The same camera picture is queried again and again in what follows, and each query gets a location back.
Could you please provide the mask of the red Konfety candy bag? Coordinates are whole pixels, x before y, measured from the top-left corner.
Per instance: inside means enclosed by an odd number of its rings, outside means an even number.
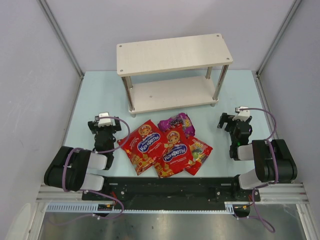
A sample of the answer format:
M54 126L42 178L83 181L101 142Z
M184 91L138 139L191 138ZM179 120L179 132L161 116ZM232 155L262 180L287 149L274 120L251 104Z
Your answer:
M152 167L166 152L167 139L149 119L125 138L117 141L128 156L137 175Z
M193 156L181 126L164 132L166 152L156 160L155 171L159 178L168 178L191 167Z

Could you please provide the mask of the red assorted gummy bag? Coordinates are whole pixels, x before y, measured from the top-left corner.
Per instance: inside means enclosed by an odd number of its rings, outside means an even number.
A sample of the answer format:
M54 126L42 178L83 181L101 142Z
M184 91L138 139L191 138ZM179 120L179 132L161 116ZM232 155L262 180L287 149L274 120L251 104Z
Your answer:
M210 156L213 148L194 136L189 136L187 142L191 150L193 160L190 167L186 168L186 171L195 176Z

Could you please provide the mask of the purple grape gummy bag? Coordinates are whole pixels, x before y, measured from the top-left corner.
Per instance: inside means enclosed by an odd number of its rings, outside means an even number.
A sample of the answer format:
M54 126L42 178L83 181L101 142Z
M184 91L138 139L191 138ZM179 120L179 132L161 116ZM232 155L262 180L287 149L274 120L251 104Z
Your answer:
M178 113L177 115L172 116L168 119L161 120L157 124L157 126L162 132L181 127L187 138L190 136L194 137L196 134L196 130L194 125L192 124L191 119L184 112Z

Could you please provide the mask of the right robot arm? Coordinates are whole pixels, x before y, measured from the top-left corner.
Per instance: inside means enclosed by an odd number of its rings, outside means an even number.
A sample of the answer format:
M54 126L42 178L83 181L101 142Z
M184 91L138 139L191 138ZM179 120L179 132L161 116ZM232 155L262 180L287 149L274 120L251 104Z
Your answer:
M290 183L298 176L297 165L283 139L252 140L250 125L252 116L247 110L230 115L223 112L217 124L229 133L231 145L229 156L234 161L253 161L254 168L237 176L239 186L243 190L251 190L260 186L277 183Z

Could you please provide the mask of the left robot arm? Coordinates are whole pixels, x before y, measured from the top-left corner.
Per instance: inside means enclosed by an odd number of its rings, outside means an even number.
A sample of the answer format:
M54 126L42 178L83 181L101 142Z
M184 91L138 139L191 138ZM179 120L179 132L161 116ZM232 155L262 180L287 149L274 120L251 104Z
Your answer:
M120 119L107 112L87 123L94 135L92 150L62 146L44 174L44 184L67 192L79 190L100 191L104 178L88 173L88 170L109 170L114 161L116 138L122 130Z

